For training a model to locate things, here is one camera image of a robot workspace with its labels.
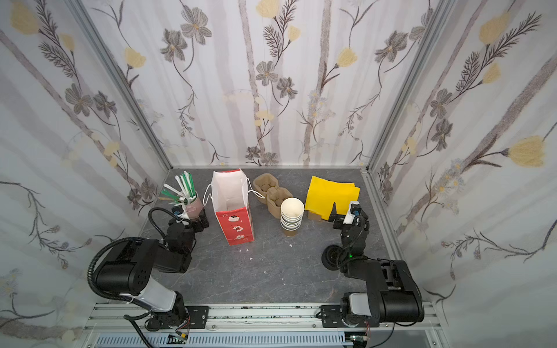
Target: paper bag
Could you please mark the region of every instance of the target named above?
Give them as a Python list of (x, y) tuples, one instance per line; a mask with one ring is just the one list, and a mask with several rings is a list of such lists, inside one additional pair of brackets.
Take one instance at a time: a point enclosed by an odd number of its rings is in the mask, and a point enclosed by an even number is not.
[(251, 189), (250, 181), (241, 169), (214, 171), (205, 190), (203, 202), (206, 204), (209, 197), (213, 201), (214, 213), (230, 246), (254, 241), (249, 192), (259, 195)]

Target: yellow napkin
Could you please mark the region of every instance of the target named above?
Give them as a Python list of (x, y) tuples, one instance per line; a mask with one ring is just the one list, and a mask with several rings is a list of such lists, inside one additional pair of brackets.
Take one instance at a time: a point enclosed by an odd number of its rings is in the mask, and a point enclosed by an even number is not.
[(333, 203), (336, 203), (336, 213), (346, 215), (351, 200), (358, 200), (360, 188), (354, 183), (336, 183), (318, 177), (311, 177), (310, 188), (307, 190), (305, 209), (321, 215), (328, 220)]

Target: bag handle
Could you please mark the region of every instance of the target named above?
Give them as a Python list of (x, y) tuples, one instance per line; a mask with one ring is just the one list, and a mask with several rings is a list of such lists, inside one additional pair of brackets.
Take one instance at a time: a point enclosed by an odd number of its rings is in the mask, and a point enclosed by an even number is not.
[(251, 183), (250, 183), (250, 179), (249, 179), (249, 178), (247, 178), (247, 184), (248, 184), (249, 187), (250, 187), (250, 189), (248, 190), (248, 193), (249, 193), (249, 192), (253, 192), (253, 193), (255, 193), (255, 195), (258, 196), (259, 198), (265, 199), (265, 196), (264, 196), (264, 195), (262, 195), (261, 193), (255, 191), (255, 190), (253, 189), (253, 187), (251, 187)]
[(209, 187), (211, 187), (211, 185), (212, 184), (209, 184), (207, 186), (207, 188), (205, 189), (205, 193), (203, 194), (203, 206), (207, 205), (207, 202), (209, 201), (209, 198), (213, 199), (213, 195), (211, 193), (209, 193), (209, 196), (207, 196), (207, 191), (209, 191)]

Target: ventilation grille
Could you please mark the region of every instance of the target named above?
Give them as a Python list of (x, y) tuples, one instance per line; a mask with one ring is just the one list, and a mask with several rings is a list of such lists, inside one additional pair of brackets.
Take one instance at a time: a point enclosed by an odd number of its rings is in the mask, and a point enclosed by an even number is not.
[[(188, 342), (170, 342), (168, 334), (145, 333), (153, 347), (344, 347), (344, 332), (193, 332)], [(101, 334), (96, 348), (144, 348), (137, 334)]]

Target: metal mounting plate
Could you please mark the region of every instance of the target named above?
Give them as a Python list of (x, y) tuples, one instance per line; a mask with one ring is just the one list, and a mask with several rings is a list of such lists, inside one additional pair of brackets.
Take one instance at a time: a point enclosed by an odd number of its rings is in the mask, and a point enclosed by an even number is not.
[(209, 316), (209, 306), (186, 306), (189, 313), (189, 328), (204, 329)]
[[(321, 306), (321, 323), (323, 327), (347, 327), (343, 321), (342, 313), (342, 307), (339, 305)], [(350, 327), (365, 327), (365, 324), (350, 325)]]

